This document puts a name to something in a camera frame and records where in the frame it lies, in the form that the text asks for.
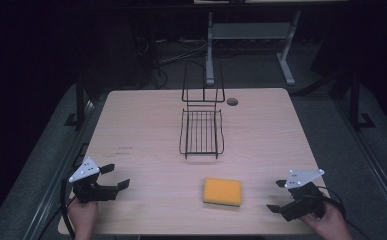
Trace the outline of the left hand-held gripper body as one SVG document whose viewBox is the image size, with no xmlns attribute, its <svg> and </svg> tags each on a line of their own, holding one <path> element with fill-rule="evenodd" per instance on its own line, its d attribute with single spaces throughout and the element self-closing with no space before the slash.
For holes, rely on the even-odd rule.
<svg viewBox="0 0 387 240">
<path fill-rule="evenodd" d="M 115 200 L 119 192 L 117 186 L 101 186 L 97 183 L 101 175 L 99 166 L 90 157 L 86 158 L 68 182 L 73 185 L 73 193 L 82 203 Z"/>
</svg>

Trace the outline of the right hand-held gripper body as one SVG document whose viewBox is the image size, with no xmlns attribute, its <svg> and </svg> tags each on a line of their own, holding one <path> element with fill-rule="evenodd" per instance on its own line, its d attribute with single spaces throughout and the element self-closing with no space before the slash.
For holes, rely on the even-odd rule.
<svg viewBox="0 0 387 240">
<path fill-rule="evenodd" d="M 287 180 L 282 186 L 289 191 L 293 201 L 280 209 L 286 221 L 298 219 L 307 214 L 315 214 L 318 218 L 324 216 L 324 195 L 313 183 L 313 180 L 323 174 L 322 169 L 289 171 Z"/>
</svg>

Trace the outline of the person's left hand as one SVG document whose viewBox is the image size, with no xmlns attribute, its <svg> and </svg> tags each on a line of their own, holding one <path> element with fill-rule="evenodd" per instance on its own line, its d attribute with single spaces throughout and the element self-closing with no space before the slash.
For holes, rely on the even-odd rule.
<svg viewBox="0 0 387 240">
<path fill-rule="evenodd" d="M 75 233 L 90 233 L 98 218 L 98 203 L 96 201 L 81 203 L 77 197 L 68 205 L 68 216 Z"/>
</svg>

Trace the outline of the person's right hand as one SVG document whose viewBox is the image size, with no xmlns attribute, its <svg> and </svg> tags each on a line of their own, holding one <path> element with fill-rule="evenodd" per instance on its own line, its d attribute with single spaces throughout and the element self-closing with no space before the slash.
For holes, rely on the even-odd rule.
<svg viewBox="0 0 387 240">
<path fill-rule="evenodd" d="M 333 234 L 334 232 L 349 233 L 343 215 L 337 207 L 330 203 L 325 203 L 324 210 L 325 214 L 322 218 L 317 219 L 307 214 L 301 217 L 300 220 L 306 223 L 320 237 Z"/>
</svg>

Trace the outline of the yellow sponge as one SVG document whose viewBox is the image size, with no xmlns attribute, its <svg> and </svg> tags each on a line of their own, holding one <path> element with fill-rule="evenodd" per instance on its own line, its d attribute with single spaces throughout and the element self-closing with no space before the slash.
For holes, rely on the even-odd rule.
<svg viewBox="0 0 387 240">
<path fill-rule="evenodd" d="M 239 180 L 206 178 L 203 189 L 205 203 L 240 206 L 242 183 Z"/>
</svg>

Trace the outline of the grey metal stand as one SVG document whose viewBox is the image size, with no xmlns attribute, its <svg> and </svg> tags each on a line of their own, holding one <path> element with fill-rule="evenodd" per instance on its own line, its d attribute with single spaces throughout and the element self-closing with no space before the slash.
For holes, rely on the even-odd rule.
<svg viewBox="0 0 387 240">
<path fill-rule="evenodd" d="M 217 23 L 213 13 L 208 13 L 207 22 L 207 53 L 205 56 L 205 83 L 215 84 L 213 64 L 213 42 L 215 40 L 284 40 L 285 46 L 277 53 L 277 61 L 289 86 L 295 84 L 294 77 L 287 63 L 287 57 L 293 42 L 297 25 L 301 16 L 300 11 L 293 14 L 290 22 L 264 23 Z"/>
</svg>

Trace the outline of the aluminium frame rail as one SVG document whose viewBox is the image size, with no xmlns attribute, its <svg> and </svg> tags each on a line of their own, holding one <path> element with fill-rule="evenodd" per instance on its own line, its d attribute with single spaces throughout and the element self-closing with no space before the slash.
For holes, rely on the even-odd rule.
<svg viewBox="0 0 387 240">
<path fill-rule="evenodd" d="M 335 106 L 347 123 L 352 136 L 365 156 L 370 172 L 387 201 L 387 117 L 379 106 L 370 101 L 357 115 L 357 124 L 349 116 L 349 108 L 344 101 L 336 101 Z"/>
<path fill-rule="evenodd" d="M 77 125 L 75 109 L 60 104 L 34 152 L 29 180 L 38 198 L 23 240 L 38 240 L 60 214 L 61 182 L 76 162 L 86 140 L 86 128 Z"/>
</svg>

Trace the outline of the black metal post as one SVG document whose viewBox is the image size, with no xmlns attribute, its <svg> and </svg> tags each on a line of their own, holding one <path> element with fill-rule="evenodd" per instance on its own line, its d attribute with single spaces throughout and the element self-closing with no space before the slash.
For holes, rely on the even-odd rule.
<svg viewBox="0 0 387 240">
<path fill-rule="evenodd" d="M 363 128 L 374 128 L 375 124 L 367 113 L 361 113 L 360 105 L 360 79 L 357 73 L 353 74 L 349 95 L 349 122 L 355 131 Z"/>
<path fill-rule="evenodd" d="M 65 126 L 72 126 L 75 129 L 79 129 L 85 120 L 85 102 L 84 102 L 84 88 L 83 88 L 83 77 L 79 74 L 75 83 L 76 92 L 76 112 L 68 115 Z"/>
</svg>

